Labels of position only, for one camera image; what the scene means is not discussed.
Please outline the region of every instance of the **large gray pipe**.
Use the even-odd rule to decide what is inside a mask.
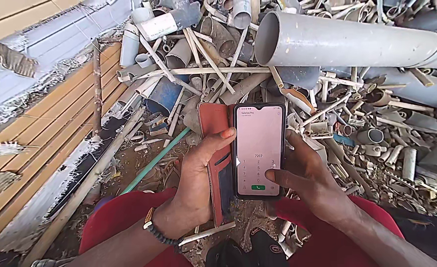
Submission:
[[[255,57],[263,66],[437,68],[437,32],[269,12]]]
[[[339,78],[351,76],[350,67],[323,67],[324,71],[332,71],[337,73]],[[395,67],[371,67],[364,78],[374,78],[385,75],[387,78],[384,84],[406,84],[403,88],[392,88],[393,94],[422,103],[428,106],[437,107],[437,77],[431,77],[431,81],[435,85],[425,87],[418,79],[409,71],[401,73]]]

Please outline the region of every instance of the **scrap heap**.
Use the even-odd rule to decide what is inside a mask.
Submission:
[[[197,144],[200,102],[281,102],[347,194],[437,215],[437,0],[161,0],[131,17],[121,103],[144,103],[151,136],[184,123]],[[140,126],[137,151],[159,140]]]

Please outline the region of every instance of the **wooden board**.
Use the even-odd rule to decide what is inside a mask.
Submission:
[[[120,95],[126,90],[124,84],[118,85],[112,91],[106,101],[103,103],[103,114],[116,102]],[[80,126],[76,134],[71,138],[66,145],[64,145],[58,154],[48,164],[44,165],[42,172],[33,180],[33,182],[26,187],[26,189],[17,197],[11,205],[9,205],[2,214],[0,214],[0,233],[4,227],[14,218],[15,215],[24,207],[24,205],[31,199],[37,190],[44,184],[44,182],[56,171],[58,167],[66,160],[68,155],[78,146],[84,137],[90,132],[92,126],[91,116],[86,124]]]
[[[103,92],[108,96],[111,91],[116,88],[119,84],[118,79],[112,79],[107,85],[104,86]],[[93,114],[93,109],[95,108],[94,103],[90,100],[83,103],[85,106],[78,113],[73,120],[70,120],[61,131],[59,131],[55,137],[53,137],[49,143],[45,146],[43,150],[40,151],[29,163],[28,166],[20,172],[22,178],[12,185],[10,185],[6,190],[0,193],[0,211],[2,208],[21,190],[21,188],[39,171],[52,155],[72,136],[72,134],[82,126],[82,124],[88,119],[88,117]]]
[[[48,0],[0,0],[0,21],[45,2]]]
[[[110,46],[100,55],[100,60],[104,64],[107,59],[112,57],[119,49],[120,44]],[[17,118],[12,124],[7,126],[0,132],[0,143],[14,140],[14,138],[33,124],[37,118],[49,111],[58,101],[60,101],[68,92],[73,90],[79,83],[85,80],[90,74],[93,73],[93,64],[89,61],[85,66],[75,72],[72,76],[68,77],[65,82],[62,82],[55,90],[44,97],[39,103],[25,112],[25,115],[30,117],[21,116]]]
[[[0,40],[18,30],[22,30],[39,21],[47,19],[65,9],[78,4],[78,0],[52,0],[34,6],[30,9],[15,13],[12,16],[0,20]],[[0,9],[6,9],[10,4],[0,6]]]
[[[117,51],[105,64],[102,65],[102,84],[108,83],[116,76],[119,70],[117,62],[120,52]],[[11,170],[17,172],[32,156],[34,156],[44,145],[63,127],[94,95],[94,77],[91,74],[79,83],[73,90],[57,102],[48,112],[31,124],[25,131],[14,139],[19,144],[36,146],[29,148],[29,152],[18,155],[0,156],[0,171]]]

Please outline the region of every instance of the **soil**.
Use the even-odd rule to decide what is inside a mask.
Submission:
[[[177,136],[185,126],[178,125],[174,131],[173,136]],[[146,166],[160,151],[163,149],[164,141],[152,143],[149,149],[135,152],[135,145],[131,143],[124,143],[122,149],[120,149],[115,158],[119,160],[117,165],[118,176],[111,178],[101,186],[101,197],[117,196],[123,191],[136,177],[138,171]],[[178,144],[176,144],[165,156],[178,157],[182,160],[182,157],[190,147],[186,144],[185,138],[183,138]],[[135,189],[139,186],[144,186],[144,181],[140,182]],[[162,182],[157,186],[154,191],[161,191],[163,188]],[[188,243],[181,247],[184,256],[195,267],[203,267],[205,265],[205,258],[209,249],[218,244],[224,238],[234,239],[239,243],[245,251],[251,250],[251,243],[249,233],[251,229],[259,227],[265,230],[271,237],[277,240],[277,233],[279,232],[282,221],[277,219],[272,221],[265,216],[264,204],[262,201],[240,200],[237,202],[237,206],[233,207],[236,227],[219,232],[212,236]],[[89,216],[93,213],[94,205],[80,205],[75,211],[70,221],[66,224],[64,229],[55,239],[52,246],[46,252],[44,258],[51,259],[64,259],[78,255],[78,249],[80,246],[80,238],[83,226],[88,220]],[[213,228],[213,222],[210,221],[204,225],[201,225],[199,231],[204,231]]]

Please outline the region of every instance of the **red shorts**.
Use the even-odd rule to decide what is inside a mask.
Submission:
[[[129,192],[104,204],[86,222],[79,254],[126,230],[145,217],[151,207],[158,207],[175,194],[175,189],[159,193]],[[376,204],[358,197],[349,197],[376,221],[403,238],[392,217]],[[377,267],[378,265],[350,238],[314,216],[299,200],[282,198],[276,202],[276,215],[308,230],[312,237],[288,259],[292,266]],[[146,266],[191,267],[182,254],[168,247]]]

